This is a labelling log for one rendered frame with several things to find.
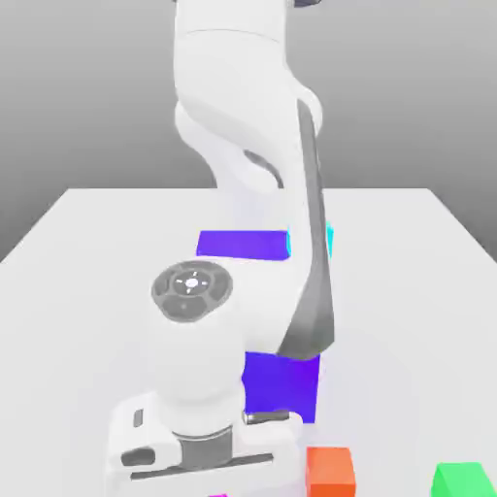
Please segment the small cyan cube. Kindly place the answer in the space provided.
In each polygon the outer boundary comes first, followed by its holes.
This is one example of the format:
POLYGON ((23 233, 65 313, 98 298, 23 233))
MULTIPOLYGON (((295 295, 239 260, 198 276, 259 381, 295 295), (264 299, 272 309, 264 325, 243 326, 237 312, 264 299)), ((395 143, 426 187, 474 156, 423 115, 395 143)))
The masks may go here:
MULTIPOLYGON (((327 244, 328 255, 330 258, 332 257, 333 240, 334 240, 334 228, 329 222, 326 222, 326 244, 327 244)), ((287 250, 287 255, 291 256, 291 236, 289 230, 286 231, 285 235, 285 247, 287 250)))

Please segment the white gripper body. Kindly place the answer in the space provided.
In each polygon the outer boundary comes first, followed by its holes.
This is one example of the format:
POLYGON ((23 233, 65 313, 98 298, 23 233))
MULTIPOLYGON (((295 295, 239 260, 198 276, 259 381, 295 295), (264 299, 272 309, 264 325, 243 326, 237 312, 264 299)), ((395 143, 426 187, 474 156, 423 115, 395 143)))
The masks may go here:
POLYGON ((299 479, 300 420, 237 423, 208 437, 165 432, 157 442, 118 449, 105 472, 105 497, 247 497, 299 479))

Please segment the large purple box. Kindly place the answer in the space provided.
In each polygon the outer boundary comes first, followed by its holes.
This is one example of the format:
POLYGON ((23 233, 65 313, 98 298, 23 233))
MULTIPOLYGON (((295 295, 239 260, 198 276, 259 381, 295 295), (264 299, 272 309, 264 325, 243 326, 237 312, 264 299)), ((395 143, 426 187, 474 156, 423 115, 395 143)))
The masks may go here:
MULTIPOLYGON (((285 261, 291 257, 290 237, 282 230, 202 230, 198 256, 285 261)), ((320 357, 303 361, 262 352, 248 352, 243 373, 246 412, 290 411, 313 424, 320 357)))

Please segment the small orange cube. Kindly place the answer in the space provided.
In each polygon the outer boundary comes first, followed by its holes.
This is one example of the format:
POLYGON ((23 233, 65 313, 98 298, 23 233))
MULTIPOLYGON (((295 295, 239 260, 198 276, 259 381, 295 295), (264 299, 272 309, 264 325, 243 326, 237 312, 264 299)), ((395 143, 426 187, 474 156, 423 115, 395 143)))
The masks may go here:
POLYGON ((308 447, 306 497, 355 497, 356 480, 347 447, 308 447))

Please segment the small green cube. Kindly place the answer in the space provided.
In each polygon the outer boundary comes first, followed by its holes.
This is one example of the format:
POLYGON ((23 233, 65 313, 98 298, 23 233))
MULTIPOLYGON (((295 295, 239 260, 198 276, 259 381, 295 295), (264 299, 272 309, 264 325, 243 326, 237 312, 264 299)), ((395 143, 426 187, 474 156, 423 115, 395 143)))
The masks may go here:
POLYGON ((439 463, 430 497, 497 497, 497 490, 479 462, 439 463))

